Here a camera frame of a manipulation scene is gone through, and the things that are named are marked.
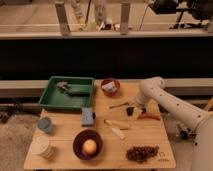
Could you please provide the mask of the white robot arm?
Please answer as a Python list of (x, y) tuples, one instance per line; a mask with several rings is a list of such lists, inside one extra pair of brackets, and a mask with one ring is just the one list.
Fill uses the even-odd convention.
[(155, 100), (195, 132), (191, 171), (213, 171), (213, 115), (164, 90), (162, 77), (142, 79), (135, 102), (141, 108)]

